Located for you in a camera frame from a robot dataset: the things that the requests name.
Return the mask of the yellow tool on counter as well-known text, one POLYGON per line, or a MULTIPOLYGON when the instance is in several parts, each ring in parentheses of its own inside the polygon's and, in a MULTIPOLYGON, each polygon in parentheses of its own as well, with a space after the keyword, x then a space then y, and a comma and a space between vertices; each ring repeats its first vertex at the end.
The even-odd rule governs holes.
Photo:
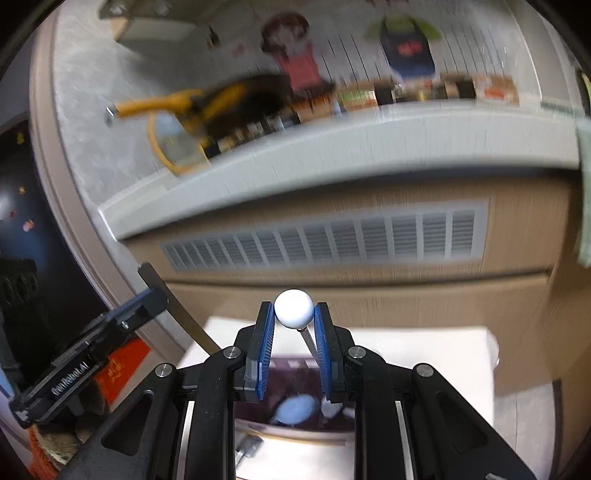
POLYGON ((121 102, 106 108, 106 122, 146 115, 152 152, 171 173, 182 175, 286 123, 297 123, 290 100, 290 78, 263 73, 207 91, 121 102))

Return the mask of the long wooden chopstick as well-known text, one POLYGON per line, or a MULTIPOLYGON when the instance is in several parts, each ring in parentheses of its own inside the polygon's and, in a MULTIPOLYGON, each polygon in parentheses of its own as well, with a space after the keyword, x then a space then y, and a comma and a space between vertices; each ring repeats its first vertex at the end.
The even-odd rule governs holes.
POLYGON ((290 442, 314 446, 345 446, 353 442, 353 435, 332 434, 322 432, 308 431, 288 431, 287 435, 283 433, 270 433, 266 431, 239 430, 235 429, 235 441, 242 440, 246 436, 259 437, 263 441, 276 440, 280 442, 290 442))

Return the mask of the light blue spoon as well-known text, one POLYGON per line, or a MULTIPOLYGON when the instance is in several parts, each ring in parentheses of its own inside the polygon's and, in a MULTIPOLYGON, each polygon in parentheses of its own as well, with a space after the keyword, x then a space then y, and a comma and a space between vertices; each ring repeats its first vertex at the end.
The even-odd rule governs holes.
POLYGON ((318 400, 308 394, 288 397, 274 411, 270 424, 294 426, 304 423, 318 411, 318 400))

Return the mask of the white ball-head utensil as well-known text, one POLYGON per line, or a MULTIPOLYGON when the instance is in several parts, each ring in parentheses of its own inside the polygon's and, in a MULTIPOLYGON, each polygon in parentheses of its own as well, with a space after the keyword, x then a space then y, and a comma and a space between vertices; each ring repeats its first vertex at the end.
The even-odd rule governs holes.
MULTIPOLYGON (((300 333, 312 358, 318 361, 318 350, 315 347, 315 341, 311 338, 310 329, 308 329, 308 324, 314 320, 315 314, 315 305, 311 296, 297 289, 286 290, 276 297, 273 308, 277 321, 284 327, 300 333)), ((342 404, 332 404, 328 400, 322 399, 322 401, 318 401, 318 411, 315 413, 321 412, 322 423, 327 423, 341 410, 342 404)))

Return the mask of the maroon plastic bin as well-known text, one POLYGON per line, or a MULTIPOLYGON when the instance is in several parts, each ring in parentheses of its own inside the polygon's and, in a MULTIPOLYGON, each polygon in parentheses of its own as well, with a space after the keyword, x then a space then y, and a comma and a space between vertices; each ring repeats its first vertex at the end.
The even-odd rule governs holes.
POLYGON ((325 398, 314 359, 280 357, 270 360, 263 400, 235 403, 235 419, 302 431, 353 432, 355 404, 325 398))

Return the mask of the grey ventilation grille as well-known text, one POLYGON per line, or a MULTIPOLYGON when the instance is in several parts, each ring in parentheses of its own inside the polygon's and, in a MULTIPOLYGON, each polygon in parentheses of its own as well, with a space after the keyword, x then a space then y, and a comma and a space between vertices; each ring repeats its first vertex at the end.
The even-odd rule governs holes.
POLYGON ((308 216, 169 240, 161 251, 176 272, 480 260, 486 200, 415 203, 308 216))

